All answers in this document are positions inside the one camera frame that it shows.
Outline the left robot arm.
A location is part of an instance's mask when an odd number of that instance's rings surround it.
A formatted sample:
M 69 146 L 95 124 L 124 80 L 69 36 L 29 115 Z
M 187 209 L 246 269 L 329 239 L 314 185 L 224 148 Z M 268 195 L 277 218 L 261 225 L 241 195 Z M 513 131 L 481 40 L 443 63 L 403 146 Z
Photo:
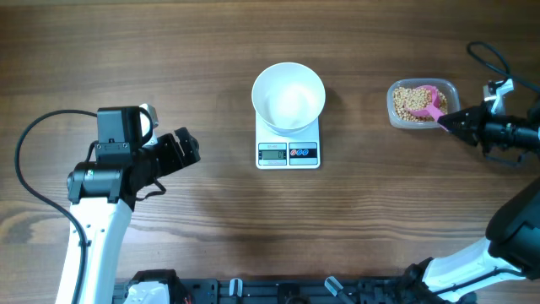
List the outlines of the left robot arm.
M 112 301 L 138 191 L 200 160 L 186 128 L 156 137 L 144 107 L 100 108 L 97 127 L 95 159 L 77 164 L 67 179 L 70 213 L 81 227 L 68 239 L 58 303 Z

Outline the pink measuring scoop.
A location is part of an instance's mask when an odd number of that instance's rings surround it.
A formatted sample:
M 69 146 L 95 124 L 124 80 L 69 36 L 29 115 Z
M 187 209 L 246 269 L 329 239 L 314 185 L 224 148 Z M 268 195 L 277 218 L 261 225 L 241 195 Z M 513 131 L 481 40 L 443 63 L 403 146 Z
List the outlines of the pink measuring scoop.
M 432 85 L 419 86 L 418 90 L 427 92 L 428 100 L 422 102 L 406 102 L 405 108 L 415 117 L 432 117 L 436 123 L 438 118 L 445 115 L 440 109 L 439 91 Z

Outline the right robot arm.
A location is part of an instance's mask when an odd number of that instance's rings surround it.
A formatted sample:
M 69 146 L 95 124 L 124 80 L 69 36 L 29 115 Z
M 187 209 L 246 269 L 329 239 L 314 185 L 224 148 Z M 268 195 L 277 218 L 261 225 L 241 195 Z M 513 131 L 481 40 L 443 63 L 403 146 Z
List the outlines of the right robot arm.
M 539 106 L 526 117 L 494 115 L 486 104 L 437 122 L 471 145 L 539 151 Z M 539 181 L 534 180 L 492 217 L 485 236 L 443 258 L 412 264 L 397 285 L 402 303 L 469 303 L 474 291 L 505 280 L 539 277 Z

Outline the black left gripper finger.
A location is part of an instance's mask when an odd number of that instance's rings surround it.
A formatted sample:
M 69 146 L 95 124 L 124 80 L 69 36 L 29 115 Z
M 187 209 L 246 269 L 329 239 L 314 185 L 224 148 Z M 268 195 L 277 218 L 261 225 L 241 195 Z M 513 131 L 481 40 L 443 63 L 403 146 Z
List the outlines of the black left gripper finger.
M 198 141 L 190 134 L 187 128 L 176 129 L 175 135 L 183 151 L 199 151 Z
M 200 160 L 201 160 L 201 156 L 199 154 L 198 149 L 190 149 L 190 150 L 186 149 L 184 151 L 184 155 L 182 156 L 182 161 L 181 161 L 182 167 L 185 168 L 185 167 L 194 165 Z

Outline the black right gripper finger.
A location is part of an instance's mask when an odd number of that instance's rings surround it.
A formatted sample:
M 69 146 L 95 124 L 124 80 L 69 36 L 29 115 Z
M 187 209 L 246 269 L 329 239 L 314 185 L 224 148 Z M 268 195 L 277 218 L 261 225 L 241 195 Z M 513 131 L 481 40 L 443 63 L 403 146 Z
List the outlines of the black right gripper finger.
M 479 133 L 481 127 L 472 125 L 452 124 L 447 127 L 448 131 L 466 144 L 477 146 L 480 142 Z
M 437 122 L 442 127 L 462 127 L 479 124 L 485 115 L 485 106 L 471 106 L 466 109 L 443 115 Z

